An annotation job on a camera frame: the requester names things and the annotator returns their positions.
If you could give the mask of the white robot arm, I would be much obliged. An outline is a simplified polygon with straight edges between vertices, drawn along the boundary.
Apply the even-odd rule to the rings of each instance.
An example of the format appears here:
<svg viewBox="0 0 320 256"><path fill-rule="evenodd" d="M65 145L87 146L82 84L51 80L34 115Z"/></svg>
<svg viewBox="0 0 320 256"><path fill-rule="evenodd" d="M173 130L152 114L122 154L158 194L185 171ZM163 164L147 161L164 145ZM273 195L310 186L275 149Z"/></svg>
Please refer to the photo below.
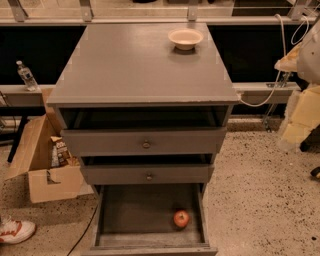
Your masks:
<svg viewBox="0 0 320 256"><path fill-rule="evenodd" d="M302 92L294 91L289 97L285 120L279 128L279 147L291 151L320 125L320 20L301 43L276 62L275 68L296 72L308 83Z"/></svg>

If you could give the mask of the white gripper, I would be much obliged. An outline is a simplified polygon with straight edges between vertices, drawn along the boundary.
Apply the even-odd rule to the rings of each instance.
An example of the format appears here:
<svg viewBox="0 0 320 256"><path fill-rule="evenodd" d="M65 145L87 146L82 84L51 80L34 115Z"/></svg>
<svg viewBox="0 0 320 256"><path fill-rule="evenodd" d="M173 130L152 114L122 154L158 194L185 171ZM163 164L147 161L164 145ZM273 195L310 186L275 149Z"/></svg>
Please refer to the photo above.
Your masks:
<svg viewBox="0 0 320 256"><path fill-rule="evenodd" d="M274 68L296 72L301 44L295 45ZM301 143L320 125L320 85L310 84L303 91L294 91L289 97L285 118L278 131L278 146L283 151L297 150Z"/></svg>

